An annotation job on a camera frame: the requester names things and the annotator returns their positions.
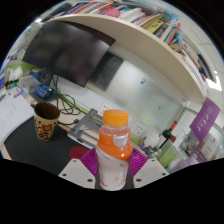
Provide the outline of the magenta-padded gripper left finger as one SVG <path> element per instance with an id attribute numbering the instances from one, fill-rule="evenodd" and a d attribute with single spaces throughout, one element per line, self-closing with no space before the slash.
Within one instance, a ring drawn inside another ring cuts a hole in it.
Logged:
<path id="1" fill-rule="evenodd" d="M 70 150 L 71 160 L 59 174 L 59 177 L 70 181 L 80 187 L 94 189 L 98 164 L 94 149 L 85 147 L 73 147 Z"/>

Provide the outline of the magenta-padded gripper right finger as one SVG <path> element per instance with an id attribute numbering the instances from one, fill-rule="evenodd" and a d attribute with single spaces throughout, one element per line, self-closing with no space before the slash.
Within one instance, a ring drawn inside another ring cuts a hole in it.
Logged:
<path id="1" fill-rule="evenodd" d="M 134 188 L 141 188 L 169 175 L 156 158 L 148 159 L 136 149 L 130 158 L 130 173 Z"/>

